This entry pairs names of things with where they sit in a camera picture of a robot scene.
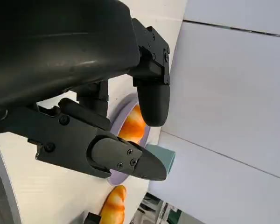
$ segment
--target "bolt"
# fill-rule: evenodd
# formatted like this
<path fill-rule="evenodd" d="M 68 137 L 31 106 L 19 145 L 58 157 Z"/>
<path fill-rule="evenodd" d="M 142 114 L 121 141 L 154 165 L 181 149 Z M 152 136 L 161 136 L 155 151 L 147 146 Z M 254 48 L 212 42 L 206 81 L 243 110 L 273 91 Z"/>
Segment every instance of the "bolt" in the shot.
<path fill-rule="evenodd" d="M 165 61 L 169 62 L 169 55 L 167 53 L 165 53 Z"/>
<path fill-rule="evenodd" d="M 137 164 L 137 160 L 136 159 L 132 159 L 130 164 L 131 164 L 132 167 L 134 167 Z"/>
<path fill-rule="evenodd" d="M 63 126 L 65 125 L 68 125 L 70 122 L 70 117 L 67 116 L 67 115 L 62 115 L 60 118 L 59 118 L 59 123 Z"/>
<path fill-rule="evenodd" d="M 50 143 L 46 144 L 43 148 L 47 153 L 51 153 L 55 150 L 55 145 L 54 145 L 54 143 L 50 142 Z"/>
<path fill-rule="evenodd" d="M 119 164 L 117 164 L 117 168 L 118 168 L 118 169 L 123 168 L 123 163 L 122 163 L 122 162 L 120 162 Z"/>

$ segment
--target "robotic arm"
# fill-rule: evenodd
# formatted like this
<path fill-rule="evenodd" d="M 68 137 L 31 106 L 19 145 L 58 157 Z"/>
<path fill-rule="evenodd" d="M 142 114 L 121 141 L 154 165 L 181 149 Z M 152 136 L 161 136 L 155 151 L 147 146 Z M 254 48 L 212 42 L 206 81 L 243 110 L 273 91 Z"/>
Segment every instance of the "robotic arm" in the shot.
<path fill-rule="evenodd" d="M 129 74 L 143 119 L 162 126 L 169 53 L 154 28 L 117 0 L 0 1 L 0 133 L 27 137 L 43 162 L 101 178 L 114 169 L 164 180 L 162 162 L 111 134 L 106 114 L 108 79 Z M 79 104 L 36 104 L 68 90 Z"/>

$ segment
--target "purple plate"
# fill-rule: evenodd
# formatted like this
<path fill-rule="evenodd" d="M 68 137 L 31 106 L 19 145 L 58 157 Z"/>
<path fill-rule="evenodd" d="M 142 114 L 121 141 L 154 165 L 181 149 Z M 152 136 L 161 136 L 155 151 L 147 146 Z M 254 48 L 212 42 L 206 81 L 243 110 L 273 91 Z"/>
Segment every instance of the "purple plate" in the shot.
<path fill-rule="evenodd" d="M 110 132 L 114 135 L 118 135 L 126 118 L 132 111 L 132 109 L 138 104 L 138 97 L 135 94 L 127 96 L 123 99 L 123 102 L 126 102 L 127 99 L 130 99 L 129 102 L 122 108 L 122 110 L 118 113 L 118 116 L 114 119 L 113 125 L 111 127 Z M 144 147 L 146 145 L 148 135 L 149 135 L 150 127 L 146 125 L 144 130 L 144 135 L 139 142 L 139 145 Z M 126 178 L 129 176 L 128 174 L 121 173 L 116 170 L 110 170 L 111 176 L 108 178 L 108 181 L 111 185 L 120 185 Z"/>

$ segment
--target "green object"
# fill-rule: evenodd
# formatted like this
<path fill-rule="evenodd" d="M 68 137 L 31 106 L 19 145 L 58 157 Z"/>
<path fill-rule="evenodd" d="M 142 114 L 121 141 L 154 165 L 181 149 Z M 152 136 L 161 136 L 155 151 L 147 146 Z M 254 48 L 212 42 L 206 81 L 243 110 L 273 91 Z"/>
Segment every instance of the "green object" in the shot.
<path fill-rule="evenodd" d="M 177 212 L 171 210 L 167 222 L 169 224 L 178 224 L 178 220 L 181 217 L 181 213 L 182 213 L 181 210 L 177 210 Z"/>
<path fill-rule="evenodd" d="M 154 154 L 156 157 L 158 157 L 158 159 L 164 164 L 167 170 L 167 174 L 169 174 L 172 168 L 172 164 L 174 162 L 175 152 L 159 146 L 149 144 L 146 145 L 145 149 Z"/>

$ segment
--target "white table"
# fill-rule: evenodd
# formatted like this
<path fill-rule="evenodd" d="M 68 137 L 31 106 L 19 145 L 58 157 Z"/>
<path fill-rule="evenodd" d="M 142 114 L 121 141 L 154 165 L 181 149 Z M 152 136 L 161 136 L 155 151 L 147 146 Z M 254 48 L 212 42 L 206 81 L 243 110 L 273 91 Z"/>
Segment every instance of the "white table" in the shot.
<path fill-rule="evenodd" d="M 169 43 L 171 58 L 175 49 L 186 0 L 125 0 L 132 17 L 143 25 L 153 26 Z M 109 81 L 108 116 L 117 103 L 136 92 L 131 77 L 123 75 Z M 62 97 L 75 98 L 75 93 L 41 102 L 56 105 Z M 160 128 L 152 128 L 148 138 L 157 144 Z M 107 180 L 47 164 L 35 159 L 36 146 L 12 133 L 0 134 L 0 176 L 16 224 L 81 223 L 87 212 L 98 214 L 113 186 Z M 147 192 L 148 181 L 128 177 L 125 200 L 128 224 Z"/>

